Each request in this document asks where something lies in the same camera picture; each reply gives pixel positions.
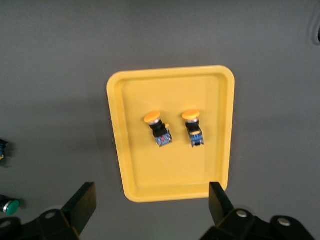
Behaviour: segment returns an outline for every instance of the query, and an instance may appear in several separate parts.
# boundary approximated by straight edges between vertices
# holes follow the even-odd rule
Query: yellow push button
[[[153,111],[144,117],[144,122],[147,124],[152,124],[152,123],[156,122],[159,118],[160,118],[160,112]]]
[[[189,110],[185,111],[182,114],[182,118],[187,121],[195,120],[200,116],[200,112],[198,110]]]

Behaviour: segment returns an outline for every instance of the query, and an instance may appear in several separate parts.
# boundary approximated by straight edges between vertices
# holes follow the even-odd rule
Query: gray table surface
[[[24,223],[94,181],[82,239],[197,240],[208,199],[126,199],[106,94],[126,70],[224,65],[235,76],[227,194],[320,238],[320,3],[0,1],[0,194]]]

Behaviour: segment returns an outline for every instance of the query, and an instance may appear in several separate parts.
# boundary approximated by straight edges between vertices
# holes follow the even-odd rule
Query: metal terminal screw
[[[248,216],[248,214],[243,211],[243,210],[238,210],[236,211],[236,214],[240,217],[240,218],[246,218]]]
[[[8,227],[10,224],[11,224],[11,221],[5,221],[0,224],[0,229]]]
[[[282,226],[285,226],[285,227],[289,227],[291,225],[291,223],[289,222],[288,219],[285,219],[283,217],[280,217],[278,219],[278,222],[282,225]]]
[[[46,218],[46,219],[51,219],[51,218],[53,218],[55,215],[56,215],[55,212],[49,212],[47,215],[45,215],[45,218]]]

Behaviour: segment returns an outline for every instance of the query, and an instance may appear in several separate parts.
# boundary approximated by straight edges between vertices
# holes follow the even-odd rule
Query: green push button
[[[6,207],[6,214],[8,216],[11,216],[12,214],[15,214],[15,212],[18,210],[19,206],[20,206],[20,201],[17,200],[17,199],[13,200]]]

